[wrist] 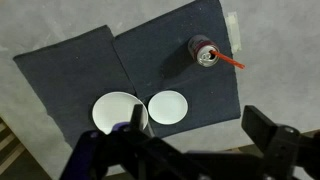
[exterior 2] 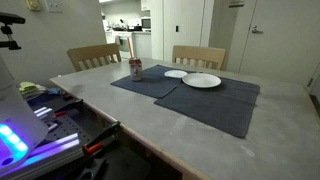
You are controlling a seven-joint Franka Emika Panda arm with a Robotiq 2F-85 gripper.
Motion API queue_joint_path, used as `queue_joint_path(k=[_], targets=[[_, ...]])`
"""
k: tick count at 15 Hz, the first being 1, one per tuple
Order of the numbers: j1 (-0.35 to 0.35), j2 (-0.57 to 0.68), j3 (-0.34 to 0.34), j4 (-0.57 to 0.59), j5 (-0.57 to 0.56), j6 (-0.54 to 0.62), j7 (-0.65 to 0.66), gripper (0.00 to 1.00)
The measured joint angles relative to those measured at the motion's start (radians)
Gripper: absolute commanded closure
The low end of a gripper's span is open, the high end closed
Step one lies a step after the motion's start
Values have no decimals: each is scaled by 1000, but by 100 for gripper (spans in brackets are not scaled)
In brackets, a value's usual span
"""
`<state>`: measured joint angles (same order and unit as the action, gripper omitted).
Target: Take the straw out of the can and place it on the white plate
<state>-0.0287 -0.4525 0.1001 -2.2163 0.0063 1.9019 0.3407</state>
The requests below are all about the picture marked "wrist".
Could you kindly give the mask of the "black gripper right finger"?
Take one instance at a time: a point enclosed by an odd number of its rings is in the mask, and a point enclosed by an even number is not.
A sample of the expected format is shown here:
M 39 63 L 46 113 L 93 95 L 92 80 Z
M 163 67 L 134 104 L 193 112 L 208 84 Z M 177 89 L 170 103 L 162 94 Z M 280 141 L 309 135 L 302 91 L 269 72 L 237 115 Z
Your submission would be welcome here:
M 241 127 L 262 152 L 277 130 L 277 125 L 253 105 L 244 107 Z

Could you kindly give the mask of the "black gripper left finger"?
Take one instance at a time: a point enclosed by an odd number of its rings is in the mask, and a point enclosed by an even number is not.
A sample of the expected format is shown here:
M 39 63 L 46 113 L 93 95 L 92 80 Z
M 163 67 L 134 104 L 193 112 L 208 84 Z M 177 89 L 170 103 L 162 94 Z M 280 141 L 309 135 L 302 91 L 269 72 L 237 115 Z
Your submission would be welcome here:
M 130 120 L 130 127 L 132 129 L 143 129 L 143 106 L 141 104 L 136 104 L 133 108 L 131 120 Z

